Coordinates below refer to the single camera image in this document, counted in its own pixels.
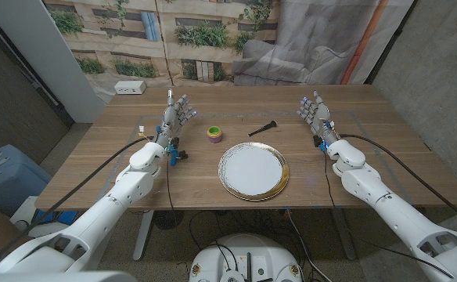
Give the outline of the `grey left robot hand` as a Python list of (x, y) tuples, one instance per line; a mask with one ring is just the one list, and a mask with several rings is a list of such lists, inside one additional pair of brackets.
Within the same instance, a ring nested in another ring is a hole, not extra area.
[(189, 105), (186, 94), (176, 99), (173, 89), (168, 89), (167, 106), (154, 142), (164, 149), (168, 148), (172, 139), (178, 137), (182, 127), (196, 114), (197, 112)]

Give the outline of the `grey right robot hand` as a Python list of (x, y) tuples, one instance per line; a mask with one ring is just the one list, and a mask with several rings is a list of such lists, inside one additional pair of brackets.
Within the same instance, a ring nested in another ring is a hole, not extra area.
[(329, 108), (324, 104), (322, 97), (318, 91), (313, 92), (313, 98), (304, 97), (300, 101), (300, 107), (297, 114), (310, 127), (315, 143), (317, 146), (330, 146), (340, 139), (334, 132), (334, 122), (330, 118)]

